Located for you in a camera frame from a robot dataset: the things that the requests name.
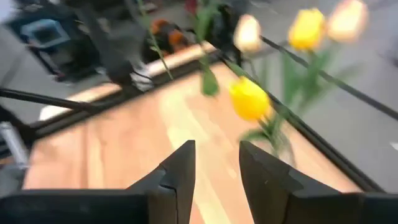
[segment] wooden tabletop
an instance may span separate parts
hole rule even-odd
[[[201,94],[200,72],[194,72],[40,140],[24,188],[124,189],[194,139],[197,178],[191,223],[252,223],[239,172],[238,141],[257,124],[241,120],[232,109],[227,88],[235,74],[222,63],[211,69],[221,86],[214,98]],[[85,95],[92,99],[116,89],[109,84]],[[299,171],[342,192],[361,191],[289,124],[285,134]]]

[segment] yellow tulip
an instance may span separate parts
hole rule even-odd
[[[365,28],[368,7],[359,0],[340,2],[328,21],[328,36],[338,42],[355,41]]]
[[[260,39],[261,26],[252,15],[240,17],[234,33],[234,45],[242,53],[255,53],[260,50],[262,41]]]
[[[318,9],[300,10],[289,30],[289,43],[297,50],[318,47],[323,36],[325,18]]]
[[[246,77],[233,83],[229,94],[235,112],[247,121],[260,120],[272,111],[267,93]]]

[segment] black metal frame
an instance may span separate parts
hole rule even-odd
[[[269,44],[272,49],[263,52],[263,55],[270,54],[275,50],[285,50],[282,46],[280,46],[284,45],[284,42],[280,43],[280,45],[273,43],[270,40],[266,40],[265,42]],[[237,49],[233,49],[233,54],[236,59],[236,63],[241,65],[243,61],[241,53]],[[220,60],[224,62],[225,60],[229,60],[229,58],[227,58],[227,56],[223,54],[220,50],[216,50],[215,52],[210,54],[211,63],[219,62]],[[177,68],[173,68],[172,73],[175,77],[175,80],[177,80],[194,72],[195,70],[198,70],[199,68],[199,61],[194,60]],[[160,75],[157,75],[153,78],[154,88],[149,90],[148,92],[156,91],[156,89],[158,89],[159,87],[166,85],[172,81],[173,80],[169,79],[167,73],[161,73]],[[37,139],[44,138],[77,122],[95,116],[102,111],[120,105],[125,101],[140,97],[145,93],[146,92],[141,92],[133,86],[131,88],[125,87],[117,91],[116,93],[102,97],[91,103],[78,103],[74,101],[61,100],[31,93],[24,93],[21,91],[4,89],[0,90],[0,96],[3,97],[14,98],[17,100],[33,101],[36,103],[45,103],[54,106],[62,106],[74,109],[67,111],[64,114],[60,114],[58,116],[50,118],[46,121],[39,121],[31,124],[31,128],[35,131]],[[282,104],[276,97],[271,94],[270,96],[273,100],[275,109],[278,111]],[[289,122],[295,129],[297,129],[297,131],[299,131],[306,139],[308,139],[319,151],[321,151],[329,160],[331,160],[336,166],[338,166],[363,190],[372,192],[384,192],[384,190],[380,186],[378,186],[363,172],[361,172],[355,165],[350,163],[350,161],[345,159],[335,148],[333,148],[332,145],[327,143],[327,141],[319,136],[313,129],[308,127],[299,117],[293,114]],[[0,142],[0,152],[2,149],[1,147],[4,147],[4,142]]]

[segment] gray floor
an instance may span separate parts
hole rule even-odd
[[[287,29],[297,10],[318,5],[322,12],[328,14],[338,1],[278,0],[271,2],[271,4],[252,4],[250,12],[261,23],[262,34],[274,42],[280,42],[285,40]],[[398,90],[395,88],[395,84],[398,83],[396,76],[398,69],[393,66],[389,58],[391,50],[398,42],[396,37],[398,30],[394,26],[398,17],[394,13],[398,10],[398,2],[395,0],[367,0],[365,2],[371,6],[368,28],[357,43],[347,45],[340,52],[329,72],[333,75],[337,69],[345,65],[360,63],[363,65],[361,73],[348,81],[348,84],[398,111],[396,97]],[[166,18],[182,27],[190,26],[188,17],[185,11],[181,10],[181,6],[169,7],[154,14],[153,17]],[[133,24],[121,24],[116,30],[118,31],[111,37],[114,39],[115,46],[134,60],[142,32],[138,31],[140,29]],[[6,30],[0,29],[0,48],[2,49],[0,74],[4,74],[10,62],[22,52],[23,46]],[[267,56],[271,65],[269,69],[272,70],[270,91],[276,96],[280,96],[279,59],[278,53]],[[259,69],[261,60],[256,60],[255,63]],[[48,78],[35,59],[27,55],[7,87],[64,98],[97,85],[103,80],[103,77],[97,76],[74,86],[55,83]],[[0,100],[0,103],[27,122],[37,120],[39,111],[43,107],[43,105],[16,100]],[[395,165],[395,161],[398,161],[398,152],[391,146],[391,143],[398,142],[396,120],[340,89],[333,90],[314,105],[303,119],[381,187],[389,192],[398,192],[398,175],[395,174],[398,168]]]

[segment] blue object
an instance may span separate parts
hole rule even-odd
[[[21,27],[21,34],[33,40],[38,48],[45,49],[70,40],[58,21],[41,19]]]

